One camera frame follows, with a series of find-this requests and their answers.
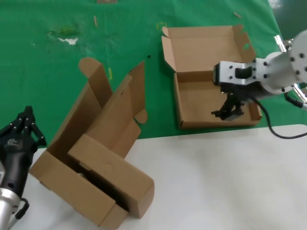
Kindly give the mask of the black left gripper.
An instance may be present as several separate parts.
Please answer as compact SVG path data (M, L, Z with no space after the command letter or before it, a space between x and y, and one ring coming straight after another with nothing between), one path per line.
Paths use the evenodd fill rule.
M45 136L35 123L32 106L26 106L1 129L0 137L0 162L4 167L0 187L22 195L36 146L47 145Z

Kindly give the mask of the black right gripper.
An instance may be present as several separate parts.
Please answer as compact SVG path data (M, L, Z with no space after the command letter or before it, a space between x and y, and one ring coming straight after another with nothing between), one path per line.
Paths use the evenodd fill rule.
M221 91L228 94L227 99L220 110L212 111L211 114L216 117L222 117L223 120L235 120L244 114L241 109L240 100L248 100L248 96L252 96L256 99L261 99L263 97L263 88L259 82L248 85L222 83L220 87Z

